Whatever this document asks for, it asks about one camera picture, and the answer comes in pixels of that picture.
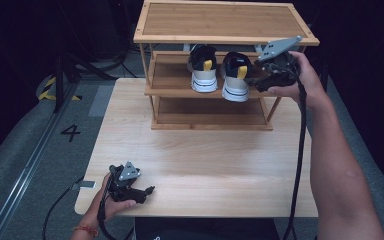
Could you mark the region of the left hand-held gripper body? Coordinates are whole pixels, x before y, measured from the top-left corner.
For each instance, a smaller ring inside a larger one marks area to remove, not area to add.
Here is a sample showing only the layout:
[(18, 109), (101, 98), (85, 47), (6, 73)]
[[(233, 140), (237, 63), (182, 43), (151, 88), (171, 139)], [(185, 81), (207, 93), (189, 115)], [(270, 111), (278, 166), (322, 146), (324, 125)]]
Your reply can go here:
[(135, 168), (131, 161), (118, 167), (109, 167), (111, 178), (109, 180), (109, 194), (115, 201), (131, 200), (132, 195), (141, 195), (137, 189), (132, 188), (132, 184), (139, 177), (139, 169)]

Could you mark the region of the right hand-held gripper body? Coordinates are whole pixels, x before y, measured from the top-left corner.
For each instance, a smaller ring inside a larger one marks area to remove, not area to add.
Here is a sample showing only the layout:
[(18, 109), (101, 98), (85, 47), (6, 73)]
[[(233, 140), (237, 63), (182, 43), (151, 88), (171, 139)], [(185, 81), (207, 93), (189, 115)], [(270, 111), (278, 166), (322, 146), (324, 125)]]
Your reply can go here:
[(257, 66), (268, 76), (257, 84), (291, 86), (298, 80), (297, 61), (289, 49), (302, 40), (301, 36), (269, 41), (257, 58)]

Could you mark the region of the navy white child's sneaker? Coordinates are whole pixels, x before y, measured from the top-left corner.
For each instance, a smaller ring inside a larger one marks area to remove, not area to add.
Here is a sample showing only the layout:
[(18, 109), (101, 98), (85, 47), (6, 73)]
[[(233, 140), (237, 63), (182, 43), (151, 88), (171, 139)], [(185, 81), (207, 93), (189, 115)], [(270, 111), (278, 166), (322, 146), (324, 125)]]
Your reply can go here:
[(191, 88), (198, 93), (217, 90), (216, 49), (208, 45), (195, 45), (188, 58), (187, 68), (191, 72)]
[(248, 100), (249, 87), (245, 82), (246, 76), (252, 69), (249, 58), (238, 52), (229, 52), (220, 67), (221, 76), (224, 79), (222, 96), (233, 102), (245, 102)]

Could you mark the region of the wooden three-tier shoe rack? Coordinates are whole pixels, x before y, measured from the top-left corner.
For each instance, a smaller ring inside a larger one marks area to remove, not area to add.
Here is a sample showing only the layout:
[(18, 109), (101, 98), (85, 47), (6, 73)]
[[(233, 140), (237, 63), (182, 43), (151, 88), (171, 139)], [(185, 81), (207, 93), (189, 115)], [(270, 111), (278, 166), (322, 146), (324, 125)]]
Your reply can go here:
[(303, 52), (320, 41), (291, 3), (258, 3), (201, 0), (145, 0), (134, 42), (151, 57), (143, 62), (145, 95), (152, 106), (154, 130), (270, 130), (271, 118), (280, 102), (255, 88), (249, 100), (234, 103), (222, 97), (223, 78), (217, 89), (198, 93), (191, 87), (186, 64), (195, 44), (217, 48), (222, 62), (237, 45), (255, 61), (262, 48), (280, 39), (292, 38)]

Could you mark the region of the person's left hand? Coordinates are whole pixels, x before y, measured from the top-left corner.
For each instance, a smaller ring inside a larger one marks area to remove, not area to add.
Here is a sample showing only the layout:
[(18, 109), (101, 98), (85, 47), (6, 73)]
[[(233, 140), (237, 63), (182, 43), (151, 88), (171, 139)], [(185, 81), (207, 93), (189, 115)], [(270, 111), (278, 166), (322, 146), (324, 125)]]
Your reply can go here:
[[(86, 213), (81, 218), (79, 225), (80, 226), (87, 226), (90, 229), (97, 229), (99, 226), (99, 222), (97, 220), (98, 210), (100, 206), (100, 202), (102, 200), (102, 196), (104, 194), (104, 190), (106, 189), (106, 184), (108, 179), (110, 178), (110, 174), (107, 174), (103, 181), (101, 189), (97, 192), (95, 197), (93, 198), (90, 206), (88, 207)], [(130, 207), (133, 207), (136, 205), (136, 202), (134, 200), (126, 200), (122, 202), (116, 202), (111, 197), (109, 197), (105, 201), (105, 219), (110, 220), (113, 218), (116, 214), (120, 213), (121, 211), (128, 209)]]

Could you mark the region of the person's right hand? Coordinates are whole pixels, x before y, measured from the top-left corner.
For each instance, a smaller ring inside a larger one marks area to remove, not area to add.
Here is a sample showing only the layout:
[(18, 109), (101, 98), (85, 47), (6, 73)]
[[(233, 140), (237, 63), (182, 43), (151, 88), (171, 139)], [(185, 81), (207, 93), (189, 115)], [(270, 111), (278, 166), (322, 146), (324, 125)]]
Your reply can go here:
[[(294, 59), (298, 63), (298, 66), (300, 67), (299, 80), (303, 84), (306, 93), (307, 93), (307, 90), (306, 90), (307, 87), (316, 86), (316, 85), (322, 86), (320, 79), (316, 74), (316, 71), (311, 66), (307, 57), (303, 53), (296, 52), (296, 51), (290, 51), (290, 54), (294, 57)], [(285, 87), (273, 86), (273, 87), (268, 89), (268, 92), (272, 95), (275, 95), (275, 96), (291, 97), (295, 101), (299, 100), (299, 89), (298, 89), (298, 86), (296, 84), (291, 85), (291, 86), (285, 86)], [(321, 109), (316, 109), (316, 110), (311, 110), (310, 108), (309, 109), (312, 112), (322, 112), (322, 111), (326, 111), (327, 109), (332, 109), (332, 108), (333, 108), (332, 102), (331, 102), (330, 98), (328, 97), (328, 100), (326, 101), (326, 105), (324, 107), (322, 107)]]

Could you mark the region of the person's black clothing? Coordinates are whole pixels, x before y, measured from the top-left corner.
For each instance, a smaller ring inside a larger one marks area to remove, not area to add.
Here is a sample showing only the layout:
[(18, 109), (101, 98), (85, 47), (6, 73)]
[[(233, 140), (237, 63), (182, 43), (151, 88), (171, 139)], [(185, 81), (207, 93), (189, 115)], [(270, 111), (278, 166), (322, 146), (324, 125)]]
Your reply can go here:
[(137, 240), (280, 240), (273, 219), (159, 218), (135, 219)]

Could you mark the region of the black metal stand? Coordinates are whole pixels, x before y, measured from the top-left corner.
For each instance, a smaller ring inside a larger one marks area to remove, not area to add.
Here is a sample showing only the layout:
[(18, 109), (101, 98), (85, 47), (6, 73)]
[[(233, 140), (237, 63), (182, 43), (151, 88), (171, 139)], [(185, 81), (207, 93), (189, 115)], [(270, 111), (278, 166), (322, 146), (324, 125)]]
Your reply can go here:
[(56, 100), (54, 113), (58, 113), (64, 103), (64, 78), (67, 78), (70, 83), (80, 82), (75, 58), (69, 53), (61, 53), (55, 60)]

